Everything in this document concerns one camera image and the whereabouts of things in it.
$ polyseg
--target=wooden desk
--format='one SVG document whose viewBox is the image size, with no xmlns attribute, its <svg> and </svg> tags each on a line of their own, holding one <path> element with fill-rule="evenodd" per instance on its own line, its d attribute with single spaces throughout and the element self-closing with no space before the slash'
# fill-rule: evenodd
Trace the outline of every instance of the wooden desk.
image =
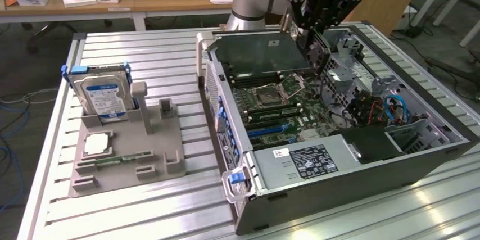
<svg viewBox="0 0 480 240">
<path fill-rule="evenodd" d="M 145 17 L 225 13 L 230 13 L 230 5 L 214 5 L 209 0 L 121 0 L 74 8 L 65 8 L 62 0 L 49 0 L 46 6 L 14 4 L 0 10 L 0 23 L 131 18 L 135 30 L 143 31 Z"/>
</svg>

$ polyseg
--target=blue hard drive label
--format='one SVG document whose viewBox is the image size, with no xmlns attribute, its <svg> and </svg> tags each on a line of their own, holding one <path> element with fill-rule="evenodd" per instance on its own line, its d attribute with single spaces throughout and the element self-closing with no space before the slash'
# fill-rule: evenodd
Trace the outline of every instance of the blue hard drive label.
<svg viewBox="0 0 480 240">
<path fill-rule="evenodd" d="M 126 112 L 121 97 L 118 97 L 118 85 L 102 84 L 86 87 L 87 97 L 97 115 L 102 119 L 113 119 Z"/>
<path fill-rule="evenodd" d="M 302 179 L 338 171 L 322 144 L 291 150 L 289 154 Z"/>
</svg>

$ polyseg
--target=power supply label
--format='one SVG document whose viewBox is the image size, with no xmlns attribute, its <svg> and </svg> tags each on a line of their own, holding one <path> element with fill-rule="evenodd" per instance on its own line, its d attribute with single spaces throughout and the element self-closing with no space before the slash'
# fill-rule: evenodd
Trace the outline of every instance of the power supply label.
<svg viewBox="0 0 480 240">
<path fill-rule="evenodd" d="M 289 152 L 294 166 L 302 179 L 338 171 L 337 166 L 321 145 Z"/>
</svg>

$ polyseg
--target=circuit board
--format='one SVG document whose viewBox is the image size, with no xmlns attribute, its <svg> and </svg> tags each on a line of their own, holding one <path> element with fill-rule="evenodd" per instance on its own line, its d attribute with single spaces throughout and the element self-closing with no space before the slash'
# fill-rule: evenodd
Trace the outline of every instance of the circuit board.
<svg viewBox="0 0 480 240">
<path fill-rule="evenodd" d="M 278 83 L 234 87 L 231 92 L 253 150 L 329 136 L 338 130 L 315 95 L 311 78 L 281 73 Z"/>
</svg>

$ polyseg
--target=gray plastic holder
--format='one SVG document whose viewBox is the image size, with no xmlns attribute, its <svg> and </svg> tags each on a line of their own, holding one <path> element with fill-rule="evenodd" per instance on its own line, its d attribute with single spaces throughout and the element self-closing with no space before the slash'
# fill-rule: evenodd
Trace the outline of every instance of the gray plastic holder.
<svg viewBox="0 0 480 240">
<path fill-rule="evenodd" d="M 102 123 L 97 115 L 81 117 L 69 197 L 110 191 L 185 175 L 177 107 L 169 99 L 146 107 L 146 84 L 130 84 L 138 108 L 126 121 Z M 89 155 L 86 137 L 106 134 L 106 148 Z"/>
</svg>

